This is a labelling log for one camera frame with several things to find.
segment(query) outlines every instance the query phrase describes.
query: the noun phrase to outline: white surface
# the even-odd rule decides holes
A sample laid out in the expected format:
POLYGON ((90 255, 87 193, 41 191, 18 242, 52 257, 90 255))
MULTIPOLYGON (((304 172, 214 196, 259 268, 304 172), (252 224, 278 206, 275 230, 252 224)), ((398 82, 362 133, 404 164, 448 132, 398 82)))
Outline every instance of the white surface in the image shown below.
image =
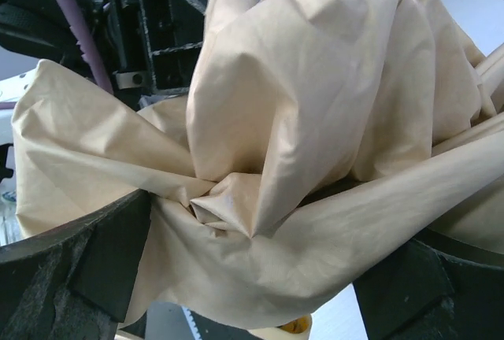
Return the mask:
POLYGON ((349 285, 313 315, 309 340, 367 340, 354 287, 349 285))
POLYGON ((0 79, 21 74, 37 65, 37 59, 16 54, 0 46, 0 79))
MULTIPOLYGON (((28 88, 35 76, 35 70, 28 71, 21 75, 13 76, 9 79, 0 81, 0 102, 17 102, 23 95, 24 90, 28 88)), ((13 116, 13 110, 0 110, 0 145, 13 142, 13 131, 10 121, 13 116)), ((7 157, 7 168, 14 169, 14 152, 11 148, 7 157)), ((0 183, 0 193, 16 189, 16 176, 12 179, 3 179, 0 183)))

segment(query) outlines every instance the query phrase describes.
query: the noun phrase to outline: black machine part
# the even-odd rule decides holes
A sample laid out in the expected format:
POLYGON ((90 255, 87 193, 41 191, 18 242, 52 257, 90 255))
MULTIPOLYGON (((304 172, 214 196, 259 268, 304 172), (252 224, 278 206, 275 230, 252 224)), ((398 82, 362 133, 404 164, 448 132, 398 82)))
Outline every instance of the black machine part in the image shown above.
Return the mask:
POLYGON ((369 340, 499 340, 504 255, 425 229, 354 282, 369 340))
MULTIPOLYGON (((138 109, 141 94, 187 93, 206 2, 77 0, 120 100, 138 109)), ((91 78, 55 0, 0 0, 0 46, 91 78)))
POLYGON ((112 340, 149 228, 150 197, 137 190, 0 248, 0 340, 112 340))

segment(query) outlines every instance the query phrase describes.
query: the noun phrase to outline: yellow object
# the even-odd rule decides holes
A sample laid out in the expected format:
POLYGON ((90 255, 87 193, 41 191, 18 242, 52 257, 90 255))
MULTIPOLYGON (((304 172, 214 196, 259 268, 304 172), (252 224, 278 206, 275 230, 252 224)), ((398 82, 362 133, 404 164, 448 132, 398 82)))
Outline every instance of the yellow object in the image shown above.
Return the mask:
POLYGON ((261 328, 249 332, 262 340, 308 340, 312 316, 306 315, 281 327, 261 328))

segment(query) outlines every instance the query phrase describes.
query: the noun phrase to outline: beige fabric bag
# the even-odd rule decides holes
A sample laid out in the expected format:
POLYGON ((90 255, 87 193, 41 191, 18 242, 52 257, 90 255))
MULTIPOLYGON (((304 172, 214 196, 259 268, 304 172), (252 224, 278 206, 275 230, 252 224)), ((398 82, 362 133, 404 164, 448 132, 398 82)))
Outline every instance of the beige fabric bag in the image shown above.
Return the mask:
POLYGON ((128 322, 161 299, 279 326, 504 175, 490 59, 439 0, 209 0, 188 98, 134 113, 39 64, 13 117, 20 225, 148 190, 128 322), (296 209, 345 176, 367 183, 296 209))

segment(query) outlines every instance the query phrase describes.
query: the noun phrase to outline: fabric fold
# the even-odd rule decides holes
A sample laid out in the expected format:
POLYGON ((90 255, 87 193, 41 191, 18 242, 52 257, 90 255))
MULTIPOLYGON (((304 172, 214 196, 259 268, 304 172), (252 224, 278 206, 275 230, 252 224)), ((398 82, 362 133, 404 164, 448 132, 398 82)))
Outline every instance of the fabric fold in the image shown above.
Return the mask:
POLYGON ((433 221, 501 252, 501 54, 439 0, 209 0, 187 98, 135 113, 39 63, 13 116, 20 225, 151 192, 127 323, 160 299, 283 325, 433 221))

